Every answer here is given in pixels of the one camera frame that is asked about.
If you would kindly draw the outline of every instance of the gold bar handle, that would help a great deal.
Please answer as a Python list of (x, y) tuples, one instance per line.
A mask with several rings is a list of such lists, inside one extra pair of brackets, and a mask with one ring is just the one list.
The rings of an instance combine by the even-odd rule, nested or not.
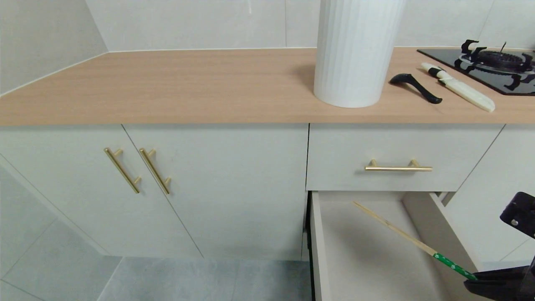
[(171, 181), (171, 178), (167, 178), (167, 179), (165, 179), (165, 181), (163, 181), (162, 177), (160, 176), (160, 174), (158, 173), (158, 171), (154, 167), (154, 164), (150, 160), (150, 157), (153, 156), (154, 154), (156, 154), (156, 150), (152, 149), (150, 152), (147, 153), (147, 151), (144, 148), (140, 148), (139, 152), (140, 152), (141, 156), (143, 157), (143, 160), (145, 160), (145, 163), (149, 167), (150, 172), (152, 172), (152, 174), (154, 175), (154, 177), (158, 181), (158, 184), (160, 185), (162, 190), (165, 192), (165, 194), (170, 194), (169, 189), (167, 188), (167, 186), (169, 185), (169, 182)]
[(433, 171), (431, 166), (420, 166), (418, 161), (410, 160), (409, 166), (377, 166), (377, 161), (372, 159), (370, 164), (364, 167), (365, 171)]
[(108, 147), (104, 149), (104, 152), (106, 155), (108, 155), (108, 158), (110, 158), (111, 162), (113, 162), (113, 165), (117, 167), (121, 175), (125, 178), (126, 182), (130, 184), (130, 187), (134, 190), (135, 193), (139, 193), (139, 189), (136, 187), (136, 184), (141, 181), (141, 177), (137, 177), (135, 180), (132, 181), (130, 177), (126, 174), (125, 169), (122, 167), (122, 165), (117, 161), (117, 156), (123, 153), (122, 149), (119, 149), (116, 152), (112, 152)]

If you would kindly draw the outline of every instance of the kitchen counter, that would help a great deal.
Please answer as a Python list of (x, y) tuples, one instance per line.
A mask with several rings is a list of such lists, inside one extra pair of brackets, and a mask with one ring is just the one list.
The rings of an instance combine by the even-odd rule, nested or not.
[(446, 68), (496, 103), (487, 113), (420, 70), (432, 59), (394, 50), (387, 79), (412, 73), (431, 93), (386, 84), (374, 106), (346, 109), (313, 92), (315, 49), (112, 52), (0, 98), (0, 125), (129, 123), (535, 123), (535, 97), (505, 96)]

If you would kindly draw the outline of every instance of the chopstick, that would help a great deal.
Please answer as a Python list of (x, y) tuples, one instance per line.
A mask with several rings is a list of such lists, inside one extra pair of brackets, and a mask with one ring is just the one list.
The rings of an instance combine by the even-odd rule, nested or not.
[(447, 265), (448, 267), (452, 268), (452, 270), (456, 271), (457, 273), (463, 275), (464, 277), (466, 277), (467, 279), (469, 280), (477, 280), (477, 277), (470, 273), (470, 272), (467, 272), (465, 269), (463, 269), (462, 267), (456, 265), (453, 261), (447, 259), (446, 257), (444, 257), (444, 255), (440, 254), (439, 252), (437, 252), (436, 250), (434, 250), (433, 248), (431, 248), (430, 246), (422, 243), (421, 241), (419, 241), (418, 239), (408, 235), (406, 232), (404, 232), (403, 230), (401, 230), (400, 228), (394, 226), (393, 224), (391, 224), (389, 221), (387, 221), (386, 219), (380, 217), (379, 215), (377, 215), (375, 212), (369, 210), (368, 208), (362, 206), (361, 204), (357, 203), (357, 202), (353, 202), (353, 204), (355, 204), (355, 206), (357, 206), (358, 208), (360, 208), (362, 211), (364, 211), (366, 214), (368, 214), (369, 216), (373, 217), (374, 219), (376, 219), (377, 221), (379, 221), (381, 224), (387, 226), (388, 228), (390, 228), (392, 231), (396, 232), (397, 234), (399, 234), (401, 237), (405, 238), (406, 240), (412, 242), (415, 246), (417, 246), (418, 248), (420, 248), (421, 250), (423, 250), (425, 253), (433, 256), (433, 258), (437, 259), (438, 261), (442, 262), (443, 264)]

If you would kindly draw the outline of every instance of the kitchen cabinet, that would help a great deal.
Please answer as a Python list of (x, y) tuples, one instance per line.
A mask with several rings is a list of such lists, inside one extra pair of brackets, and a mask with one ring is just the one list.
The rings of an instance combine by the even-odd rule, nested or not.
[(204, 257), (301, 259), (308, 124), (125, 129)]
[(533, 259), (533, 244), (518, 248), (533, 239), (503, 223), (500, 214), (518, 191), (535, 195), (534, 148), (534, 126), (506, 125), (446, 206), (483, 263)]
[[(456, 191), (503, 125), (310, 124), (307, 189)], [(407, 167), (431, 172), (365, 171)]]
[(3, 127), (0, 154), (107, 254), (201, 257), (121, 125)]

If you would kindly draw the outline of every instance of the knife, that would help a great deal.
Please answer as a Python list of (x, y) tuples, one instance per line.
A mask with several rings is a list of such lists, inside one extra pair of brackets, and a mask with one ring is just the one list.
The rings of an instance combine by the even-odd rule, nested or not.
[(492, 112), (496, 108), (496, 105), (492, 99), (483, 95), (481, 92), (470, 87), (469, 85), (453, 78), (444, 69), (437, 67), (429, 63), (422, 63), (422, 67), (433, 77), (438, 78), (439, 83), (444, 85), (455, 94), (464, 98), (468, 102), (472, 103), (476, 107), (483, 109), (487, 112)]

